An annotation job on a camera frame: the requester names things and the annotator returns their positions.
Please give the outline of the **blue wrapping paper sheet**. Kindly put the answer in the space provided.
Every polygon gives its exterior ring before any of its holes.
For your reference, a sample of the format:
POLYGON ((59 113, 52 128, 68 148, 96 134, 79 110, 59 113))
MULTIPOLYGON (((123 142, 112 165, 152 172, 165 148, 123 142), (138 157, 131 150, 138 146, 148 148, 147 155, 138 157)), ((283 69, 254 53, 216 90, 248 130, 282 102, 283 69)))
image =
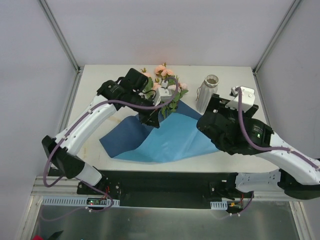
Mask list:
POLYGON ((141 163, 170 163, 218 152, 197 129, 200 117, 179 101, 176 112, 159 115, 159 128, 140 123, 136 115, 128 116, 99 141, 109 157, 141 163))

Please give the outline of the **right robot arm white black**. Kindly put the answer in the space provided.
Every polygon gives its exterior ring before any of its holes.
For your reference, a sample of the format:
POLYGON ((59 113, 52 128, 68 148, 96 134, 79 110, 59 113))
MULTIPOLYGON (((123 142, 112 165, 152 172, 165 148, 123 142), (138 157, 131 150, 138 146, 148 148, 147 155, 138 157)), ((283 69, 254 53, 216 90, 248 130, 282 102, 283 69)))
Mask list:
POLYGON ((217 194, 234 198, 252 192, 283 192, 298 200, 320 196, 320 161, 312 159, 287 144, 263 121, 254 118, 254 104, 242 112, 227 107, 229 100, 212 94, 196 127, 215 147, 229 155, 255 156, 278 168, 261 173, 229 173, 225 183, 215 186, 217 194))

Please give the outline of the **pink flower bouquet blue wrap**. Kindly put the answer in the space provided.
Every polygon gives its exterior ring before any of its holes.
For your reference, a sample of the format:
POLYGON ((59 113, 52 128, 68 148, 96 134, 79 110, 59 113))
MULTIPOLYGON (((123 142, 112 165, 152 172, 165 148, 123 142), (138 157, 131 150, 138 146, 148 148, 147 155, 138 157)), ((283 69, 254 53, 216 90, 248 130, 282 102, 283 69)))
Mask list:
POLYGON ((140 72, 148 78, 147 85, 140 95, 152 100, 155 105, 164 104, 174 96, 170 103, 161 108, 160 112, 164 119, 171 113, 175 113, 178 109, 178 101, 189 91, 187 84, 180 82, 178 75, 167 67, 166 62, 154 68, 154 77, 145 67, 141 68, 140 72))

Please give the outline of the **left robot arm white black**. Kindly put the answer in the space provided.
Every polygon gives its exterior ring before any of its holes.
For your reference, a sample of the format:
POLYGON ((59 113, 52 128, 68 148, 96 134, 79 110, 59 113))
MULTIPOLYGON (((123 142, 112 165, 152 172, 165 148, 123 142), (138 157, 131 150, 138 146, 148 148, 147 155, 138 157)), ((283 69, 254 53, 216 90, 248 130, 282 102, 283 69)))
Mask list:
POLYGON ((159 128, 159 111, 151 99, 141 95, 148 81, 146 75, 130 68, 127 74, 119 77, 117 81, 104 82, 81 116, 55 137, 47 135, 42 139, 41 143, 48 158, 43 175, 46 177, 50 164, 54 164, 62 171, 63 176, 87 183, 94 194, 102 194, 106 188, 102 174, 77 157, 77 154, 91 134, 125 106, 138 113, 142 124, 159 128))

